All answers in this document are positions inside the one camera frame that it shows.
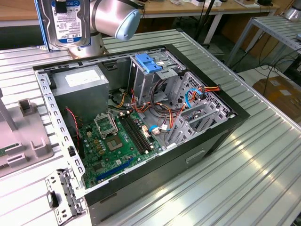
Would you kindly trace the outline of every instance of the blue pcie slot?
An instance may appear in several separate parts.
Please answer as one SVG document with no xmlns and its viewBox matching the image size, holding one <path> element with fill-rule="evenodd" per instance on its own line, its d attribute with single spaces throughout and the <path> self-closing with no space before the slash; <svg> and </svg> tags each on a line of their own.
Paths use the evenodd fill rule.
<svg viewBox="0 0 301 226">
<path fill-rule="evenodd" d="M 130 163 L 131 163 L 132 160 L 134 160 L 134 158 L 132 158 L 132 159 L 130 159 L 129 161 L 127 161 L 127 162 L 121 164 L 120 166 L 117 166 L 117 167 L 115 167 L 115 168 L 109 170 L 108 172 L 105 172 L 105 173 L 103 173 L 103 174 L 97 176 L 97 177 L 96 177 L 96 181 L 99 181 L 99 180 L 101 180 L 101 179 L 104 179 L 104 178 L 106 178 L 106 177 L 108 177 L 108 176 L 110 176 L 110 175 L 112 175 L 112 174 L 114 174 L 114 173 L 116 173 L 116 172 L 118 172 L 118 171 L 120 171 L 120 170 L 123 170 L 124 168 L 126 168 L 126 167 L 128 167 L 128 166 L 130 165 Z"/>
</svg>

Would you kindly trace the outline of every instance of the ram slot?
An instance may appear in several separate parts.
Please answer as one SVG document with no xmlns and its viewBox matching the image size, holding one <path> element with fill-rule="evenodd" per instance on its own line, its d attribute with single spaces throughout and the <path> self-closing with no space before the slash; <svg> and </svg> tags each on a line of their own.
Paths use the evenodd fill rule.
<svg viewBox="0 0 301 226">
<path fill-rule="evenodd" d="M 140 133 L 134 122 L 129 117 L 119 119 L 124 129 L 130 136 L 131 140 L 138 148 L 140 154 L 145 154 L 145 151 L 150 151 L 151 147 L 145 140 L 144 136 Z"/>
<path fill-rule="evenodd" d="M 132 130 L 137 134 L 137 136 L 139 137 L 139 140 L 142 142 L 144 148 L 148 151 L 151 150 L 151 146 L 149 145 L 149 143 L 147 143 L 145 137 L 141 134 L 140 130 L 136 127 L 134 121 L 128 117 L 127 118 L 127 121 L 130 125 L 130 127 L 132 128 Z"/>
<path fill-rule="evenodd" d="M 133 143 L 135 144 L 135 146 L 138 148 L 138 151 L 140 154 L 143 154 L 145 152 L 145 149 L 143 148 L 143 146 L 140 144 L 138 138 L 136 137 L 136 135 L 133 133 L 131 127 L 129 126 L 128 122 L 126 121 L 126 119 L 119 119 L 123 128 L 126 130 L 126 132 L 128 133 L 129 137 L 131 138 L 131 140 L 133 141 Z"/>
</svg>

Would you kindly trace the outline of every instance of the wooden table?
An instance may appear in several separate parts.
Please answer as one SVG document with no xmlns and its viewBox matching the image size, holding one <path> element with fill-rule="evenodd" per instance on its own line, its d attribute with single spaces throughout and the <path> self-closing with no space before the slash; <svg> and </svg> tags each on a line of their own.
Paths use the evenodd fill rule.
<svg viewBox="0 0 301 226">
<path fill-rule="evenodd" d="M 274 15 L 278 5 L 272 7 L 261 6 L 260 8 L 245 8 L 234 0 L 222 3 L 220 7 L 212 8 L 210 15 L 215 15 L 210 30 L 204 43 L 210 43 L 212 36 L 219 24 L 222 15 L 224 14 L 241 14 L 241 13 L 260 13 L 269 12 L 269 16 Z M 164 2 L 149 1 L 145 5 L 145 15 L 143 18 L 160 18 L 160 17 L 177 17 L 177 16 L 199 16 L 201 15 L 202 7 L 197 7 L 191 3 L 183 5 L 175 5 L 169 0 Z M 22 25 L 37 25 L 38 17 L 35 8 L 32 10 L 24 10 L 13 7 L 0 6 L 0 27 L 5 26 L 22 26 Z"/>
</svg>

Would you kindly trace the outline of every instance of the blue tab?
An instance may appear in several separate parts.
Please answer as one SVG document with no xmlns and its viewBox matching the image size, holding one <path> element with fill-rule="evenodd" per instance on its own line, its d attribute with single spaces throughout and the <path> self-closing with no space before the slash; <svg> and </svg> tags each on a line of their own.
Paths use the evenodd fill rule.
<svg viewBox="0 0 301 226">
<path fill-rule="evenodd" d="M 137 54 L 136 56 L 137 61 L 141 64 L 143 68 L 146 69 L 147 73 L 161 71 L 162 67 L 158 66 L 153 58 L 151 58 L 148 54 L 142 53 Z"/>
</svg>

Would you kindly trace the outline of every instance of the aluminum extrusion table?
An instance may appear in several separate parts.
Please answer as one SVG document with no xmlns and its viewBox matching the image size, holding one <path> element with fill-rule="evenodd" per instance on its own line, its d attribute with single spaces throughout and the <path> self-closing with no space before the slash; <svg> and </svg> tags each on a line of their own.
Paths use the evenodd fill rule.
<svg viewBox="0 0 301 226">
<path fill-rule="evenodd" d="M 232 71 L 176 30 L 105 39 L 111 52 L 172 43 L 251 117 L 219 151 L 113 215 L 101 225 L 290 225 L 301 211 L 301 128 Z M 7 107 L 29 98 L 38 105 L 54 156 L 0 178 L 3 225 L 56 225 L 44 177 L 66 167 L 32 71 L 33 65 L 70 59 L 66 51 L 0 51 L 0 87 Z M 88 214 L 68 226 L 90 225 Z"/>
<path fill-rule="evenodd" d="M 238 41 L 236 42 L 234 48 L 232 49 L 229 58 L 226 62 L 226 65 L 229 66 L 234 59 L 238 49 L 245 40 L 247 34 L 253 26 L 258 27 L 260 30 L 255 35 L 254 39 L 250 43 L 249 47 L 246 49 L 248 51 L 260 37 L 263 32 L 268 33 L 270 36 L 278 39 L 285 46 L 290 47 L 292 50 L 301 49 L 301 41 L 296 38 L 297 34 L 301 33 L 301 22 L 291 22 L 282 16 L 263 16 L 263 17 L 254 17 L 251 18 Z M 281 52 L 284 48 L 281 48 L 278 52 L 280 57 Z"/>
</svg>

